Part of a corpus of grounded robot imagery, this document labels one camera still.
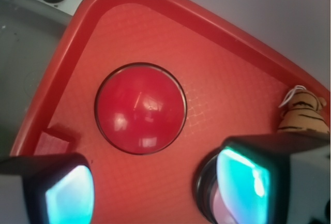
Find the glowing cyan light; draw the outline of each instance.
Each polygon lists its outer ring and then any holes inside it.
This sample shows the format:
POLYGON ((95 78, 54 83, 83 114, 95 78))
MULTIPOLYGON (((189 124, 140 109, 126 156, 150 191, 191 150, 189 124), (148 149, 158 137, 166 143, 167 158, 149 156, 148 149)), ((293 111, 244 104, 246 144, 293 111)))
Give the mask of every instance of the glowing cyan light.
POLYGON ((46 191, 49 223, 90 223, 94 208, 94 184, 90 170, 77 166, 46 191))
POLYGON ((217 181, 225 206, 238 223, 267 223, 269 171, 230 147, 217 158, 217 181))

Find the white string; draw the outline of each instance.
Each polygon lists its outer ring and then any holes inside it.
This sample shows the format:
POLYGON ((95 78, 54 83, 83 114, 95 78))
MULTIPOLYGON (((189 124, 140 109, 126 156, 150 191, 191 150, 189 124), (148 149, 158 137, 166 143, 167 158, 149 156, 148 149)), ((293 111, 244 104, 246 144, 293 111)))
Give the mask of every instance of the white string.
POLYGON ((287 94, 286 96, 284 97, 284 100, 283 102, 278 106, 279 108, 283 107, 286 103, 288 103, 292 97, 294 96, 295 92, 298 90, 298 89, 304 89, 306 90, 306 87, 302 86, 302 85, 296 85, 294 86, 293 89, 291 89, 287 94))

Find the gray surface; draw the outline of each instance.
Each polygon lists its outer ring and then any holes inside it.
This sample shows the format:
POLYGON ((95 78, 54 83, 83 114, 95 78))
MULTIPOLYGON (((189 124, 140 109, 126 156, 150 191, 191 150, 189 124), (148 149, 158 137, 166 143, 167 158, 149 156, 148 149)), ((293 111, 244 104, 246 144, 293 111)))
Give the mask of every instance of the gray surface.
POLYGON ((321 223, 330 200, 330 145, 291 155, 288 224, 321 223))
POLYGON ((0 174, 0 223, 30 223, 19 175, 0 174))
POLYGON ((330 0, 191 1, 275 49, 330 90, 330 0))
POLYGON ((10 152, 70 18, 34 0, 0 0, 0 156, 10 152))

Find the white wall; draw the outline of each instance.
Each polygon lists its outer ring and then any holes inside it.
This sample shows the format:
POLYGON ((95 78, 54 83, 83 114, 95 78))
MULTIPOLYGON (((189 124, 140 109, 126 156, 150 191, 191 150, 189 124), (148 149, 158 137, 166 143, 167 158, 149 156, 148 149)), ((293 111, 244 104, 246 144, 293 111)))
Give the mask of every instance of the white wall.
POLYGON ((330 0, 192 0, 295 62, 330 90, 330 0))

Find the gray floor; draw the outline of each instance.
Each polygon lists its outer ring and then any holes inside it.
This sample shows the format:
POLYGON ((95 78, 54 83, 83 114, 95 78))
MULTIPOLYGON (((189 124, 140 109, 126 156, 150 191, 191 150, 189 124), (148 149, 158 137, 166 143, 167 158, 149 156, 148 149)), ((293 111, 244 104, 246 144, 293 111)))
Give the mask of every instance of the gray floor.
POLYGON ((34 0, 0 0, 0 156, 9 154, 70 18, 34 0))

